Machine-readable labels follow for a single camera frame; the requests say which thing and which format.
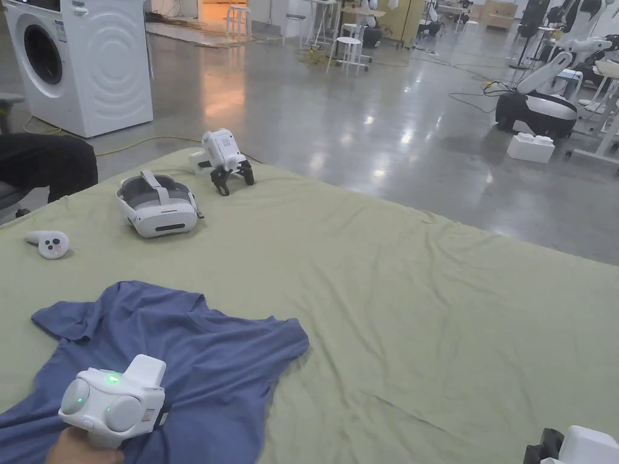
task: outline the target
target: wooden furniture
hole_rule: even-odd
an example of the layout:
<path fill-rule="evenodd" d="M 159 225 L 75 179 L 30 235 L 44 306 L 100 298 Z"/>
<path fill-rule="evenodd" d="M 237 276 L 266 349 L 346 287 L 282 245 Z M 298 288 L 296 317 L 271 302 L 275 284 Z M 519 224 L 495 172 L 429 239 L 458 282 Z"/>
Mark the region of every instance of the wooden furniture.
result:
<path fill-rule="evenodd" d="M 482 8 L 481 22 L 486 26 L 509 29 L 514 22 L 518 5 L 512 2 L 487 0 Z"/>

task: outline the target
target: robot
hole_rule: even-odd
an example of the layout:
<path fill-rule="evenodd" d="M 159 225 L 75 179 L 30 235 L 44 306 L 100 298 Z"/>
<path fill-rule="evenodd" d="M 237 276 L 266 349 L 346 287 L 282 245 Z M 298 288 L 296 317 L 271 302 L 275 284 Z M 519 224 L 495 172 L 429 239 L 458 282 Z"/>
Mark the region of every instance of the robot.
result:
<path fill-rule="evenodd" d="M 212 168 L 210 179 L 224 197 L 230 195 L 227 181 L 233 173 L 243 177 L 249 186 L 255 183 L 251 164 L 238 149 L 236 140 L 228 129 L 205 132 L 202 137 L 202 151 L 192 154 L 190 160 L 196 174 Z"/>
<path fill-rule="evenodd" d="M 563 13 L 569 11 L 580 0 L 570 0 L 563 6 Z M 560 51 L 546 65 L 531 73 L 508 92 L 502 94 L 496 104 L 495 121 L 500 131 L 513 131 L 516 121 L 524 122 L 535 135 L 553 139 L 569 137 L 578 118 L 577 108 L 564 98 L 536 91 L 545 82 L 566 69 L 573 60 L 578 63 L 579 55 L 612 48 L 613 43 L 602 37 L 589 37 L 596 22 L 614 0 L 597 0 L 597 10 L 591 12 L 590 0 L 583 0 L 587 8 L 581 10 L 569 33 L 556 43 Z"/>

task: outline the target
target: polished floor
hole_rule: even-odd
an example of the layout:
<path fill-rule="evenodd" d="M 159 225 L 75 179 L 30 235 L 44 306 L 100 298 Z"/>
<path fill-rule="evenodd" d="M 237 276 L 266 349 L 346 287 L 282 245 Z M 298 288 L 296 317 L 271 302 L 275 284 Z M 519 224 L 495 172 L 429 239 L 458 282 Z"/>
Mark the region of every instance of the polished floor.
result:
<path fill-rule="evenodd" d="M 594 260 L 619 264 L 619 179 L 600 161 L 556 153 L 547 165 L 512 160 L 510 136 L 493 127 L 495 99 L 484 78 L 516 79 L 504 68 L 511 35 L 482 27 L 446 32 L 421 46 L 387 44 L 358 77 L 307 64 L 295 40 L 210 49 L 153 37 L 155 121 L 91 140 L 98 153 L 156 135 L 200 138 L 233 131 L 241 149 L 265 163 L 345 189 L 375 195 L 456 221 Z M 460 69 L 433 61 L 449 61 Z M 0 92 L 20 92 L 19 73 L 0 18 Z M 27 108 L 16 109 L 22 127 Z M 43 129 L 35 122 L 32 129 Z M 99 158 L 108 178 L 179 148 L 145 142 Z M 34 192 L 28 205 L 41 204 Z"/>

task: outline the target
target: white vr controller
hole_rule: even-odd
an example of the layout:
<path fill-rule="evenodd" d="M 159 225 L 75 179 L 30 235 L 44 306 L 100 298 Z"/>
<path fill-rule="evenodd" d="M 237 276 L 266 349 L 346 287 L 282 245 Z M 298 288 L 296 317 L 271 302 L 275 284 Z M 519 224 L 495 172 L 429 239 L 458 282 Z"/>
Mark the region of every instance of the white vr controller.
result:
<path fill-rule="evenodd" d="M 62 258 L 69 250 L 69 238 L 66 234 L 54 230 L 37 230 L 28 232 L 26 241 L 38 245 L 41 256 L 45 259 Z"/>
<path fill-rule="evenodd" d="M 145 354 L 137 355 L 124 374 L 91 367 L 69 384 L 58 415 L 88 431 L 95 448 L 116 449 L 165 422 L 167 414 L 160 417 L 165 392 L 159 386 L 165 368 L 163 361 Z"/>

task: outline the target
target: yellow cable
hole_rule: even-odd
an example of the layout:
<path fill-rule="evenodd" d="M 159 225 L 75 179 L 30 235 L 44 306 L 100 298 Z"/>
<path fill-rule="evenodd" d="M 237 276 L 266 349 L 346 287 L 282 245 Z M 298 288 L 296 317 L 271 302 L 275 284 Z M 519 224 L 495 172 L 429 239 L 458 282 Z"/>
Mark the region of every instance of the yellow cable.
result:
<path fill-rule="evenodd" d="M 148 139 L 140 140 L 139 142 L 136 142 L 136 143 L 131 144 L 131 145 L 127 145 L 126 147 L 123 147 L 123 148 L 118 148 L 116 150 L 112 150 L 112 151 L 105 152 L 105 153 L 97 153 L 95 156 L 102 157 L 102 156 L 105 156 L 105 155 L 111 155 L 112 153 L 122 152 L 123 150 L 127 150 L 128 148 L 133 148 L 136 145 L 139 145 L 139 144 L 144 143 L 144 142 L 148 142 L 149 140 L 155 140 L 155 139 L 178 139 L 178 140 L 188 140 L 190 142 L 197 142 L 199 144 L 202 143 L 201 140 L 189 139 L 187 137 L 177 137 L 175 135 L 158 135 L 156 137 L 149 137 Z"/>
<path fill-rule="evenodd" d="M 60 132 L 62 132 L 63 130 L 60 129 L 59 127 L 56 127 L 55 130 L 51 131 L 51 132 L 30 132 L 28 129 L 26 129 L 26 126 L 28 125 L 28 123 L 32 120 L 34 116 L 30 116 L 28 121 L 26 121 L 26 123 L 24 124 L 24 131 L 28 132 L 29 134 L 41 134 L 41 135 L 53 135 L 53 134 L 59 134 Z M 118 153 L 118 152 L 122 152 L 123 150 L 127 150 L 128 148 L 133 148 L 136 145 L 139 144 L 143 144 L 144 142 L 148 142 L 149 140 L 157 140 L 157 139 L 177 139 L 177 140 L 188 140 L 189 142 L 197 142 L 199 144 L 202 143 L 201 140 L 197 140 L 197 139 L 190 139 L 189 137 L 178 137 L 176 135 L 157 135 L 156 137 L 149 137 L 148 139 L 142 139 L 134 144 L 131 145 L 127 145 L 126 147 L 123 148 L 117 148 L 116 150 L 110 150 L 109 152 L 105 152 L 105 153 L 95 153 L 96 157 L 102 157 L 105 155 L 111 155 L 112 153 Z M 251 157 L 243 152 L 241 152 L 246 158 L 249 158 L 250 160 L 254 160 L 256 163 L 259 164 L 263 164 L 262 161 L 257 160 L 254 157 Z"/>
<path fill-rule="evenodd" d="M 30 124 L 30 121 L 32 121 L 32 118 L 34 118 L 34 116 L 30 116 L 28 118 L 28 121 L 26 121 L 26 123 L 23 126 L 23 130 L 24 132 L 28 132 L 29 134 L 40 134 L 40 135 L 55 135 L 55 134 L 60 134 L 60 132 L 62 132 L 63 130 L 60 127 L 56 127 L 56 126 L 51 126 L 51 124 L 49 124 L 49 126 L 53 127 L 54 129 L 51 131 L 45 131 L 45 132 L 31 132 L 27 129 L 28 124 Z"/>

